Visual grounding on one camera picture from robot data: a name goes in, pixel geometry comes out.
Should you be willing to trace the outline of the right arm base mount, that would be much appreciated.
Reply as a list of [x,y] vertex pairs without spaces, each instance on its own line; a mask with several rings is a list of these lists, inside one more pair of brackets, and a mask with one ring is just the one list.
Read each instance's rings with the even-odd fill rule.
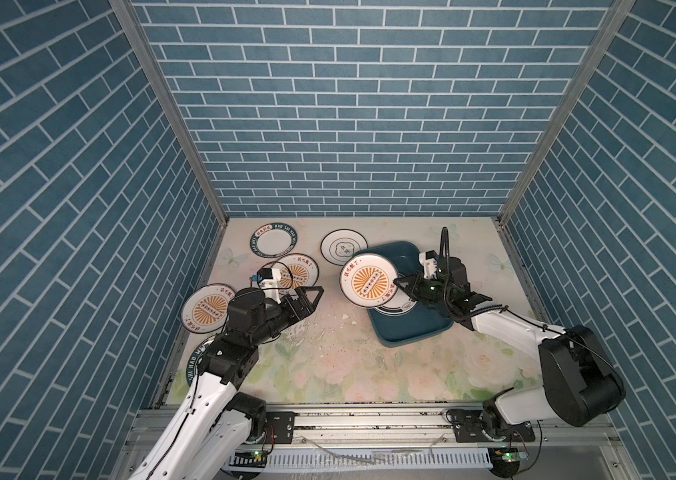
[[536,440],[530,422],[512,425],[492,411],[449,409],[445,411],[444,419],[451,425],[458,443]]

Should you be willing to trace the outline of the green red rim plate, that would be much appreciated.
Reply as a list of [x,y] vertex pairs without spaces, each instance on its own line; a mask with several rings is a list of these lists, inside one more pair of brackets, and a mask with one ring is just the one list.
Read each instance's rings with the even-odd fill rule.
[[417,302],[406,293],[398,290],[394,297],[384,305],[374,308],[374,311],[386,316],[401,316],[415,308]]

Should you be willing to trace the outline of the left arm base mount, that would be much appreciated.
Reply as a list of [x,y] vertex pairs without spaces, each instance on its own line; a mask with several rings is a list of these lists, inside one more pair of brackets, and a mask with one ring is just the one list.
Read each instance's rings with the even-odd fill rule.
[[264,428],[265,442],[269,445],[291,444],[295,430],[294,411],[269,411]]

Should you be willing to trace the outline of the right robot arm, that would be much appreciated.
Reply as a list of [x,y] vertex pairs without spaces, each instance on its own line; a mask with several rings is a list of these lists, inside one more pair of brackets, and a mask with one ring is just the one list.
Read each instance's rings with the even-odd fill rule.
[[458,258],[424,259],[421,273],[399,277],[394,284],[417,303],[510,345],[540,367],[541,385],[512,387],[484,402],[482,423],[489,435],[554,418],[581,427],[626,398],[626,384],[593,330],[549,325],[494,303],[471,288]]

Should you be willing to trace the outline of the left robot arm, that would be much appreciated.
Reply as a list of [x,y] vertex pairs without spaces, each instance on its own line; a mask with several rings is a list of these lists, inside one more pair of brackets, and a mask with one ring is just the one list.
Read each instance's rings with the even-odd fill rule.
[[243,444],[265,435],[266,402],[240,387],[259,347],[315,313],[324,288],[244,288],[229,303],[222,334],[206,348],[189,392],[133,479],[212,479]]

